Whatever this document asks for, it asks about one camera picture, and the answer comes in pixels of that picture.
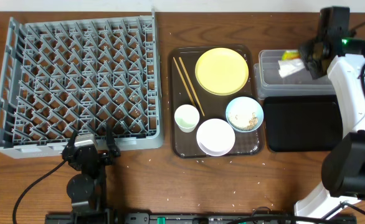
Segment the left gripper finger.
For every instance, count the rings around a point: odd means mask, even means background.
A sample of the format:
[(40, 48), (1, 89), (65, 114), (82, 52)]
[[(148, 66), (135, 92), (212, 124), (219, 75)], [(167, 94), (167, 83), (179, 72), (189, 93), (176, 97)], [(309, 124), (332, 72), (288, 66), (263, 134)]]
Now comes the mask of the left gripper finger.
[(116, 145), (115, 138), (113, 137), (112, 129), (109, 125), (106, 126), (106, 144), (108, 148), (108, 153), (112, 157), (119, 157), (121, 151)]
[(75, 147), (75, 139), (76, 139), (77, 136), (78, 136), (78, 131), (74, 131), (72, 133), (71, 138), (69, 139), (69, 141), (66, 145), (67, 149), (73, 149)]

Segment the yellow green wrapper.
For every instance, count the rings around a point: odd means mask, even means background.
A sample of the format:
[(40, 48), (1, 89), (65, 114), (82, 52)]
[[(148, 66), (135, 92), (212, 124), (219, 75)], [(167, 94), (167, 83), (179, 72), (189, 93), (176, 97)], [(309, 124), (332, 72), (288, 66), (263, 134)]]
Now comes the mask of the yellow green wrapper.
[(282, 60), (294, 60), (300, 59), (300, 53), (298, 50), (286, 50), (282, 55)]

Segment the white paper napkin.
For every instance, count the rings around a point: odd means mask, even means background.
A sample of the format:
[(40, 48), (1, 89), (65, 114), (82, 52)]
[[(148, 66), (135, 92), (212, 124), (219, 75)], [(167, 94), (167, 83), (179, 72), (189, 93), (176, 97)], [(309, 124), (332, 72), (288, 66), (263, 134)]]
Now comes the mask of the white paper napkin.
[(279, 75), (282, 78), (290, 76), (300, 70), (305, 68), (305, 64), (302, 62), (301, 59), (296, 58), (293, 60), (279, 60), (278, 61), (280, 69), (278, 70)]

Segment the white green cup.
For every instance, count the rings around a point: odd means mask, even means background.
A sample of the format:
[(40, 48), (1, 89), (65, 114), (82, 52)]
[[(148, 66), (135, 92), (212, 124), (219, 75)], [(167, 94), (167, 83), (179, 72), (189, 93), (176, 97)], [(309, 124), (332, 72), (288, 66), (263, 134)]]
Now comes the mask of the white green cup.
[(199, 119), (199, 111), (193, 105), (181, 105), (174, 112), (174, 121), (184, 133), (192, 132), (197, 126)]

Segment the light blue bowl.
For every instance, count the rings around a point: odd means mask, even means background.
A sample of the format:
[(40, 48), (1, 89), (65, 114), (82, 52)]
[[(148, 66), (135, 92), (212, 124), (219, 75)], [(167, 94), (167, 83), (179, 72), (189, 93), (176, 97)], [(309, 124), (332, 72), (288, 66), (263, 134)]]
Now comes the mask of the light blue bowl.
[(232, 128), (240, 133), (256, 131), (264, 119), (260, 103), (247, 96), (240, 96), (230, 101), (225, 116)]

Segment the pink white bowl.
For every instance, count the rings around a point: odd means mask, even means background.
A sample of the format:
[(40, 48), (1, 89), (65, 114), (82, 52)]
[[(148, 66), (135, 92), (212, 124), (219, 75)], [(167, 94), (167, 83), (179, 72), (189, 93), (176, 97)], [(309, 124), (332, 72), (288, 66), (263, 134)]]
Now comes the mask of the pink white bowl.
[(223, 156), (235, 144), (235, 132), (230, 124), (222, 119), (208, 119), (197, 129), (197, 145), (205, 154)]

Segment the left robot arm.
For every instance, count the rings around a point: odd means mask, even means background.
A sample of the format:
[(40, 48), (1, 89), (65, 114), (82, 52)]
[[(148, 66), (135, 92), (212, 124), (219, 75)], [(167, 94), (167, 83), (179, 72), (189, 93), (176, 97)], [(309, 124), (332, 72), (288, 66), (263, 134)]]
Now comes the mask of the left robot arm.
[(116, 146), (111, 127), (105, 131), (103, 149), (93, 134), (73, 132), (62, 151), (62, 159), (79, 171), (67, 184), (72, 204), (72, 223), (118, 222), (117, 211), (107, 205), (106, 166), (114, 164), (121, 151)]

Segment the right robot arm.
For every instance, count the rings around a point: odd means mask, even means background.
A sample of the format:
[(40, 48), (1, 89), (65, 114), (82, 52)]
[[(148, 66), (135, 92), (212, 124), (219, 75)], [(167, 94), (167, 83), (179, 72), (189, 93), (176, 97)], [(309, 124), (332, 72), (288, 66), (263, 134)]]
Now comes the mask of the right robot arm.
[(317, 35), (299, 47), (312, 78), (331, 81), (343, 125), (343, 138), (325, 157), (321, 183), (294, 206), (302, 223), (326, 223), (345, 207), (365, 201), (365, 41), (355, 39), (350, 9), (320, 11)]

